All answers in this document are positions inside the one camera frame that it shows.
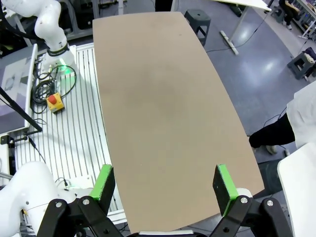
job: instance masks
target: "plastic stool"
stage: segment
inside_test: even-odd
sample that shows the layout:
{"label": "plastic stool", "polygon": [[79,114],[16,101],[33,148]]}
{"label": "plastic stool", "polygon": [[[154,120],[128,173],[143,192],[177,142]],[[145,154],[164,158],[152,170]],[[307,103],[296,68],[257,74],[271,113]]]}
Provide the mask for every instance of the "plastic stool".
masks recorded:
{"label": "plastic stool", "polygon": [[284,20],[285,12],[280,6],[275,6],[271,16],[273,16],[276,22],[281,23]]}
{"label": "plastic stool", "polygon": [[[204,37],[199,38],[199,41],[204,46],[206,43],[206,38],[209,30],[209,25],[211,23],[211,18],[202,10],[199,9],[189,9],[184,14],[184,17],[188,20],[190,26],[198,37],[198,32],[204,35]],[[206,32],[201,28],[201,26],[206,27]]]}
{"label": "plastic stool", "polygon": [[308,69],[310,69],[314,63],[310,63],[305,57],[304,53],[300,53],[296,58],[287,64],[287,67],[294,73],[296,79],[301,79],[305,76]]}

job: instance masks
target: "floor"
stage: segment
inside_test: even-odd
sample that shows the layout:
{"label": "floor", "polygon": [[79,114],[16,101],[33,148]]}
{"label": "floor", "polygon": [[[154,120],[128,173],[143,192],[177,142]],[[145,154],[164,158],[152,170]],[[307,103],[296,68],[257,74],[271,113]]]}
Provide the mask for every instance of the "floor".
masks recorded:
{"label": "floor", "polygon": [[[266,15],[261,10],[249,9],[236,34],[234,44],[242,45],[249,37],[251,39],[238,48],[239,55],[235,56],[230,49],[227,49],[219,31],[223,30],[230,35],[237,24],[238,17],[226,5],[215,1],[179,0],[176,4],[176,9],[182,13],[189,8],[203,9],[211,16],[205,50],[223,49],[209,52],[208,55],[234,104],[246,134],[252,134],[262,128],[265,121],[280,114],[286,104],[293,99],[293,94],[309,83],[304,79],[295,79],[286,66],[293,57],[308,46],[316,48],[314,42],[308,40],[305,43],[306,40],[298,38],[297,35],[301,32],[295,27],[289,31],[271,16],[267,16],[265,22],[251,37]],[[124,9],[126,13],[154,10],[152,0],[129,1],[125,4]],[[116,14],[116,5],[101,12],[103,17]],[[91,38],[85,38],[72,43],[82,44],[91,41]],[[285,147],[291,152],[296,150],[294,143]],[[264,148],[260,148],[255,153],[257,162],[283,158],[283,148],[278,147],[278,150],[279,153],[272,156]],[[279,192],[273,197],[279,200],[288,217],[283,192]],[[219,220],[219,216],[211,217],[190,227],[184,227],[184,229],[193,229],[209,235]],[[122,233],[125,236],[128,235],[128,227],[122,229]],[[253,234],[247,228],[242,228],[237,233],[237,237],[252,236]]]}

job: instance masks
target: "screw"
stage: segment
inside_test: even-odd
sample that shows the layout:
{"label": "screw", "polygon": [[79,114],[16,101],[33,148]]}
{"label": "screw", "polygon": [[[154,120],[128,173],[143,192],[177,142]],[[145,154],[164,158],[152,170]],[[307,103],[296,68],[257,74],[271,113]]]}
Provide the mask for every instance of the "screw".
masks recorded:
{"label": "screw", "polygon": [[83,205],[88,205],[90,203],[90,201],[88,199],[85,199],[82,201]]}
{"label": "screw", "polygon": [[247,202],[248,202],[248,199],[245,198],[245,197],[242,197],[242,198],[240,199],[240,202],[241,202],[241,203],[247,203]]}
{"label": "screw", "polygon": [[273,206],[273,201],[271,201],[271,200],[267,201],[267,205],[268,206]]}

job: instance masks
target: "person's arm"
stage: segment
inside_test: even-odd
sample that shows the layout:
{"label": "person's arm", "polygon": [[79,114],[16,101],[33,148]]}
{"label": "person's arm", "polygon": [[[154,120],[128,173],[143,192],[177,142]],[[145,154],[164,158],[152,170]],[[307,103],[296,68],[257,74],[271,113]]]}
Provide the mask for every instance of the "person's arm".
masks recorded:
{"label": "person's arm", "polygon": [[300,10],[298,8],[296,8],[292,3],[289,3],[288,1],[285,1],[285,5],[293,8],[294,10],[296,10],[297,12],[299,12]]}

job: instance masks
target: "cardboard sheet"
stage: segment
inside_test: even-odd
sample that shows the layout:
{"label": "cardboard sheet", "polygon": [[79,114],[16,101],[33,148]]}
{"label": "cardboard sheet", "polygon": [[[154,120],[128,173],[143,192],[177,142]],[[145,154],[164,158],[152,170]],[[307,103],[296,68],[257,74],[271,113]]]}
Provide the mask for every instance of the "cardboard sheet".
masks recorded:
{"label": "cardboard sheet", "polygon": [[131,232],[171,231],[219,213],[212,181],[263,189],[229,96],[184,16],[93,21],[105,129]]}

